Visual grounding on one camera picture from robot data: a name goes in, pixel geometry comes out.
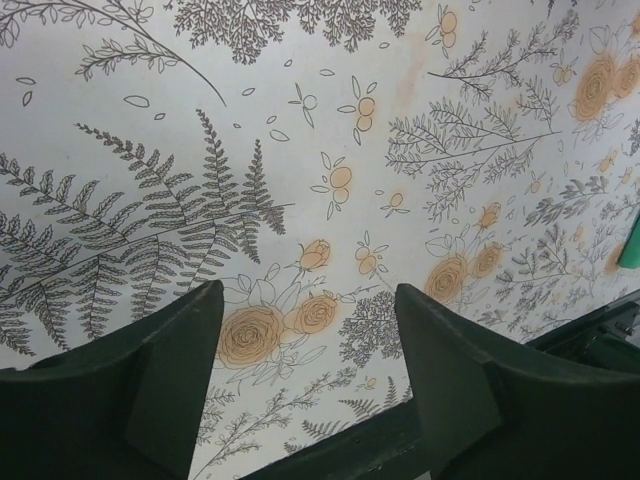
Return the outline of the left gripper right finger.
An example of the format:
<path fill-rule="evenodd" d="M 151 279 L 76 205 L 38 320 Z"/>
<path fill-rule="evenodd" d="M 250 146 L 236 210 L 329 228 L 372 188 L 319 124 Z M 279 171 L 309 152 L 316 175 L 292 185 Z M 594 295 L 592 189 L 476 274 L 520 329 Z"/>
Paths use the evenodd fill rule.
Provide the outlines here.
<path fill-rule="evenodd" d="M 529 344 L 409 284 L 395 312 L 435 479 L 635 479 L 639 349 L 564 326 Z"/>

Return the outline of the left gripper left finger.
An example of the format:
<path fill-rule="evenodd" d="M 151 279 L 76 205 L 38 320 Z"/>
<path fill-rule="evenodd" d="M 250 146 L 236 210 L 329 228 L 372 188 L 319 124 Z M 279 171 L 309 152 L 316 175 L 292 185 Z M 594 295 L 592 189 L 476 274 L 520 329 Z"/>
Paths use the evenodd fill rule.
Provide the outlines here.
<path fill-rule="evenodd" d="M 1 372 L 4 479 L 188 477 L 224 311 L 221 281 Z"/>

